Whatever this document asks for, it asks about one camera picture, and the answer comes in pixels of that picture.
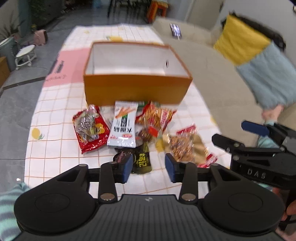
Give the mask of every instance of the red snack bag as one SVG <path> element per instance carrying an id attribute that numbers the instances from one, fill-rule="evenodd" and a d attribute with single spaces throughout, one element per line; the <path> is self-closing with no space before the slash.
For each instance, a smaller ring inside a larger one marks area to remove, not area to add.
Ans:
<path id="1" fill-rule="evenodd" d="M 196 130 L 196 126 L 193 124 L 183 130 L 180 130 L 180 131 L 177 131 L 176 134 L 177 135 L 181 135 L 183 133 L 191 133 L 191 134 L 194 134 L 195 133 L 195 130 Z"/>
<path id="2" fill-rule="evenodd" d="M 144 125 L 152 136 L 157 137 L 158 132 L 165 132 L 176 111 L 157 107 L 153 102 L 149 102 L 144 106 L 143 113 L 136 117 L 136 124 Z"/>
<path id="3" fill-rule="evenodd" d="M 98 106 L 78 112 L 72 119 L 81 154 L 107 143 L 110 129 L 104 122 Z"/>
<path id="4" fill-rule="evenodd" d="M 206 160 L 206 163 L 205 164 L 200 164 L 200 165 L 197 165 L 197 167 L 204 167 L 204 168 L 207 168 L 209 167 L 212 163 L 215 163 L 216 161 L 218 160 L 218 158 L 213 155 L 212 153 L 209 154 L 207 156 L 207 160 Z"/>

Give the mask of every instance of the trash can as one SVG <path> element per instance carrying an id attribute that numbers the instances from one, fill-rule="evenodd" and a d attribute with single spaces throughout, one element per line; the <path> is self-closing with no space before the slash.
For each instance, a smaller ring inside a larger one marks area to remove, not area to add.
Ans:
<path id="1" fill-rule="evenodd" d="M 13 37 L 9 37 L 0 42 L 0 56 L 6 57 L 10 71 L 15 69 L 15 56 L 18 53 L 18 47 Z"/>

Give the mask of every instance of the lemon print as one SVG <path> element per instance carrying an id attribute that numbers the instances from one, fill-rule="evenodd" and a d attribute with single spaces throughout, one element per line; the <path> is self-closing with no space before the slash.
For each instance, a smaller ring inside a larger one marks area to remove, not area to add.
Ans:
<path id="1" fill-rule="evenodd" d="M 112 42 L 122 42 L 123 41 L 122 37 L 119 37 L 119 36 L 109 36 L 109 40 Z"/>
<path id="2" fill-rule="evenodd" d="M 211 116 L 211 122 L 217 126 L 217 122 L 215 121 L 215 119 Z"/>
<path id="3" fill-rule="evenodd" d="M 34 129 L 32 130 L 32 137 L 33 137 L 35 140 L 39 141 L 39 140 L 43 139 L 44 135 L 42 135 L 42 134 L 40 133 L 40 130 L 39 130 L 38 128 L 34 128 Z"/>

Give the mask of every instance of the chair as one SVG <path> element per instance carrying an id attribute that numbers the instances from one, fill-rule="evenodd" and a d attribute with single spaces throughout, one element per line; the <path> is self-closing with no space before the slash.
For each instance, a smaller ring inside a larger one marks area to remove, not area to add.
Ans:
<path id="1" fill-rule="evenodd" d="M 135 16 L 138 12 L 138 14 L 137 14 L 137 19 L 138 19 L 143 7 L 144 7 L 144 13 L 146 15 L 150 4 L 151 4 L 151 0 L 135 0 L 135 1 L 133 1 L 132 2 L 132 6 L 134 8 L 133 15 Z"/>
<path id="2" fill-rule="evenodd" d="M 130 0 L 115 0 L 114 8 L 113 8 L 114 14 L 115 14 L 116 6 L 118 5 L 118 3 L 119 3 L 119 7 L 126 7 L 126 14 L 128 16 L 129 8 L 132 8 L 131 1 Z"/>
<path id="3" fill-rule="evenodd" d="M 15 56 L 16 70 L 19 70 L 19 67 L 26 64 L 29 67 L 32 66 L 32 60 L 37 58 L 37 55 L 35 54 L 35 47 L 35 45 L 29 45 L 20 49 L 20 51 Z M 27 57 L 27 61 L 20 63 L 20 61 L 23 61 L 25 56 Z"/>
<path id="4" fill-rule="evenodd" d="M 152 0 L 152 3 L 147 13 L 148 23 L 152 23 L 155 20 L 158 9 L 162 10 L 161 16 L 165 17 L 168 9 L 168 3 L 162 0 Z"/>

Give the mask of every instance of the plastic wrapper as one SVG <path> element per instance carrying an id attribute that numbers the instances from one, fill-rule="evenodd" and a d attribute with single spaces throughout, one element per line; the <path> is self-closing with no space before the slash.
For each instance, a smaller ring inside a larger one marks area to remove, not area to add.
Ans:
<path id="1" fill-rule="evenodd" d="M 160 107 L 160 103 L 152 101 L 140 101 L 138 110 L 142 110 L 147 104 L 153 103 L 156 107 Z"/>
<path id="2" fill-rule="evenodd" d="M 113 161 L 118 163 L 120 163 L 126 155 L 133 155 L 132 173 L 145 174 L 152 171 L 147 143 L 143 143 L 136 148 L 115 148 L 115 150 L 118 154 L 113 157 Z"/>
<path id="3" fill-rule="evenodd" d="M 215 163 L 218 158 L 214 154 L 209 154 L 206 158 L 206 162 L 204 164 L 197 165 L 198 167 L 209 167 L 212 163 Z"/>
<path id="4" fill-rule="evenodd" d="M 207 162 L 208 150 L 196 134 L 195 125 L 178 131 L 175 136 L 164 135 L 163 143 L 176 161 L 193 162 L 196 165 L 205 165 Z"/>
<path id="5" fill-rule="evenodd" d="M 152 136 L 157 137 L 158 133 L 164 133 L 176 111 L 156 107 L 153 102 L 150 102 L 143 108 L 143 113 L 136 117 L 136 123 L 144 125 Z"/>
<path id="6" fill-rule="evenodd" d="M 143 142 L 150 142 L 153 139 L 153 136 L 149 133 L 147 128 L 143 128 L 139 131 L 138 137 L 143 140 Z"/>
<path id="7" fill-rule="evenodd" d="M 136 147 L 135 119 L 138 103 L 116 101 L 114 119 L 107 145 Z"/>
<path id="8" fill-rule="evenodd" d="M 107 143 L 110 130 L 98 106 L 90 105 L 73 116 L 72 121 L 82 154 Z"/>

